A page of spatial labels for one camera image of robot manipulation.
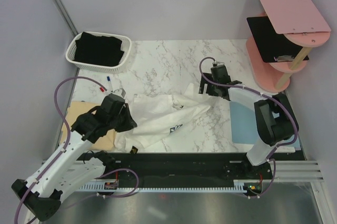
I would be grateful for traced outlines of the white daisy print t shirt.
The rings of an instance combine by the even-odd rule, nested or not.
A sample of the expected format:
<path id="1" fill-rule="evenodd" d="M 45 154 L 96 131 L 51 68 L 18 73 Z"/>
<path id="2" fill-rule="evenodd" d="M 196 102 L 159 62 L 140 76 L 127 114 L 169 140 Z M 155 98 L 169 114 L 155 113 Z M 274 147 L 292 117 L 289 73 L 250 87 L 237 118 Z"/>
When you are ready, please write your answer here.
<path id="1" fill-rule="evenodd" d="M 154 97 L 136 94 L 129 109 L 137 127 L 117 133 L 114 146 L 122 152 L 130 152 L 132 148 L 144 150 L 200 118 L 214 102 L 215 98 L 199 94 L 199 87 L 193 83 L 184 94 Z"/>

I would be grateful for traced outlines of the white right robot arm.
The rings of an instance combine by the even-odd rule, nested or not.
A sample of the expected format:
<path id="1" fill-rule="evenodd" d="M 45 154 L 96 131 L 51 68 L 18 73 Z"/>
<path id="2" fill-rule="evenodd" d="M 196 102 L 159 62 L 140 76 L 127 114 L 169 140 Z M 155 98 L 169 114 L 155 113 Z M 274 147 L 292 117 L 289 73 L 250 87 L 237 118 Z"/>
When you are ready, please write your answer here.
<path id="1" fill-rule="evenodd" d="M 218 96 L 230 102 L 241 104 L 255 114 L 258 139 L 247 152 L 241 165 L 241 172 L 246 178 L 254 178 L 260 173 L 260 165 L 267 162 L 276 149 L 286 145 L 284 141 L 298 137 L 299 125 L 294 116 L 288 97 L 283 93 L 268 96 L 249 88 L 240 81 L 230 81 L 226 67 L 213 64 L 211 73 L 201 72 L 199 93 Z"/>

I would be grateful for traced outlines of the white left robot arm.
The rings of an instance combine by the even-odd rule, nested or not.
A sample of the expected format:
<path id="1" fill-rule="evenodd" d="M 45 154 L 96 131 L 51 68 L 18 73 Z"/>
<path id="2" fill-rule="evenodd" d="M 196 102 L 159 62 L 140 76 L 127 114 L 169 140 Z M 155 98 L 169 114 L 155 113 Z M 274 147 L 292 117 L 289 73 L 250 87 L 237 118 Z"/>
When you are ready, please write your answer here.
<path id="1" fill-rule="evenodd" d="M 46 221 L 62 202 L 85 183 L 96 178 L 111 178 L 115 174 L 114 159 L 105 151 L 95 153 L 86 163 L 69 173 L 73 163 L 99 138 L 110 130 L 126 132 L 137 126 L 124 98 L 107 95 L 101 105 L 81 114 L 64 143 L 27 179 L 16 179 L 11 188 L 39 221 Z"/>

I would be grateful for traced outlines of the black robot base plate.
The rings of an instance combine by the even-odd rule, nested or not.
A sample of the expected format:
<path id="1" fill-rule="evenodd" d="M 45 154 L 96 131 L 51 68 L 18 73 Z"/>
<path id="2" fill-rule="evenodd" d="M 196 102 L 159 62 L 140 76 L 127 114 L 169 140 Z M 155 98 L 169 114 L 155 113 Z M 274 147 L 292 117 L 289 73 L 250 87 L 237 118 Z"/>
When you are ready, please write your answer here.
<path id="1" fill-rule="evenodd" d="M 85 153 L 79 160 L 88 163 L 103 159 L 109 179 L 138 185 L 226 186 L 236 180 L 270 180 L 269 163 L 252 166 L 245 154 L 225 153 Z"/>

